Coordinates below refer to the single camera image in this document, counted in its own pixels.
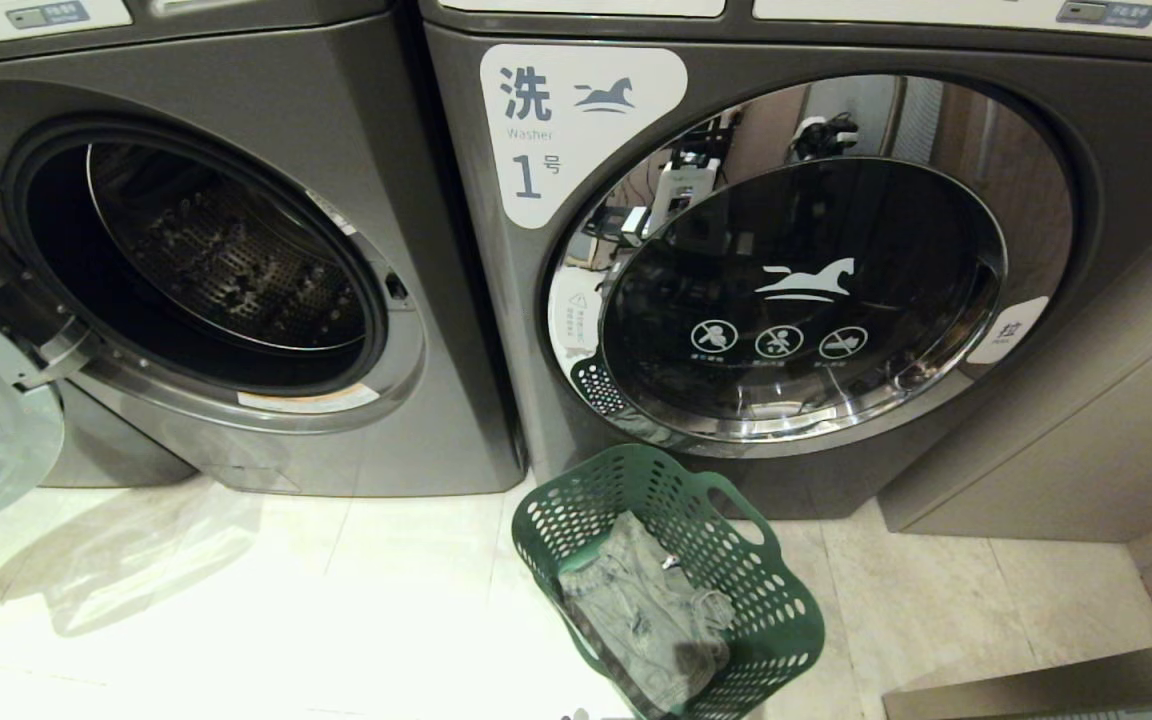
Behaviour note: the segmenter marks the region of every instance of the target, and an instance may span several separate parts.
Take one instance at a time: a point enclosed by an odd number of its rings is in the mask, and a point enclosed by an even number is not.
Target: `green laundry basket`
[[[742,538],[708,501],[723,493],[763,533]],[[563,615],[585,661],[609,679],[614,659],[598,638],[577,630],[558,584],[558,569],[590,543],[600,543],[621,511],[631,510],[673,555],[696,588],[721,589],[736,607],[723,634],[732,660],[681,712],[662,715],[635,692],[622,695],[641,717],[736,720],[806,673],[824,649],[824,619],[812,593],[781,559],[767,521],[719,473],[689,473],[664,452],[622,445],[535,488],[513,514],[513,544],[532,578]]]

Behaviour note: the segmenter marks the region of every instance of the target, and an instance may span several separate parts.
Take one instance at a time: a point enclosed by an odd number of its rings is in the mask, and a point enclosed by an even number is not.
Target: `tile floor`
[[[573,651],[497,497],[40,488],[0,514],[0,717],[630,717]],[[826,612],[756,720],[881,720],[882,692],[1152,646],[1121,546],[776,523]]]

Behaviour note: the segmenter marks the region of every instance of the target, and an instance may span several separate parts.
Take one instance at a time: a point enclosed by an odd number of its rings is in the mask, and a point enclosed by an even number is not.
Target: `warning sticker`
[[[252,395],[250,392],[238,393],[238,404],[255,407],[257,410],[271,410],[274,414],[320,415],[341,414],[363,407],[380,397],[380,393],[358,382],[355,386],[331,392],[328,395],[310,397],[279,397],[275,395]]]

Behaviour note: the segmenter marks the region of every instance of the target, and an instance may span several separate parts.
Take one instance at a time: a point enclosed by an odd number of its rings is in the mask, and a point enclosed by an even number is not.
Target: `control panel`
[[[755,17],[1049,29],[1152,37],[1152,0],[755,0]]]
[[[0,41],[131,23],[123,0],[0,0]]]
[[[547,13],[567,15],[655,15],[717,18],[727,0],[442,0],[445,8],[471,13]]]

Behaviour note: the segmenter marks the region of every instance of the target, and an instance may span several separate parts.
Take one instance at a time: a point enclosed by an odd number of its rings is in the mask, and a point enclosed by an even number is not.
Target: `white horse logo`
[[[831,291],[835,293],[835,295],[850,295],[849,291],[842,290],[842,286],[838,283],[838,279],[843,274],[850,275],[856,272],[856,259],[844,258],[842,260],[834,260],[833,263],[824,266],[824,270],[820,270],[819,273],[795,273],[794,270],[789,270],[782,265],[763,265],[763,270],[767,273],[785,273],[785,276],[778,279],[774,283],[765,285],[756,290],[780,293],[780,295],[768,295],[767,300],[813,300],[817,302],[833,302],[832,297],[823,295],[804,295],[804,293],[801,291]]]

